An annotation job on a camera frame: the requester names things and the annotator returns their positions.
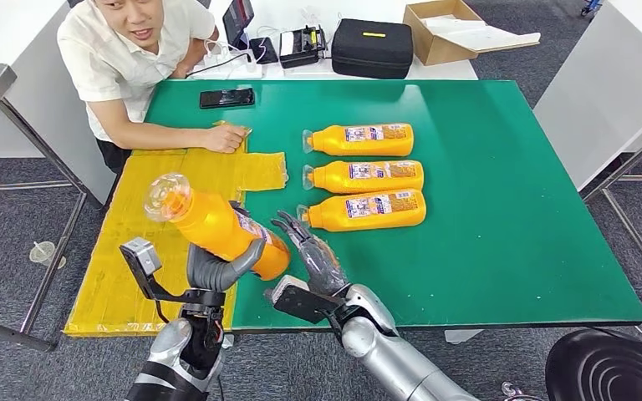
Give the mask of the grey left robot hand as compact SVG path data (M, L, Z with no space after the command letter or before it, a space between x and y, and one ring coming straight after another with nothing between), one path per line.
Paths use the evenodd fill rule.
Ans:
M232 261L225 261L208 250L190 243L186 259L186 279L193 288L224 292L252 270L262 256L263 239L254 239Z

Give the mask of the person's right hand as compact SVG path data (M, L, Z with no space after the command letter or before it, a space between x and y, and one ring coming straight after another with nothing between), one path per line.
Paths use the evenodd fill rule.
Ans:
M217 153L231 154L241 147L251 130L233 124L221 124L205 129L201 147Z

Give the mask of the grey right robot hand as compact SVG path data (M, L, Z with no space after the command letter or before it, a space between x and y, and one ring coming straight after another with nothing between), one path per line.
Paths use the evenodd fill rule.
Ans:
M284 231L296 246L308 273L308 287L313 292L334 296L349 285L338 258L329 245L312 234L297 218L278 211L273 225Z

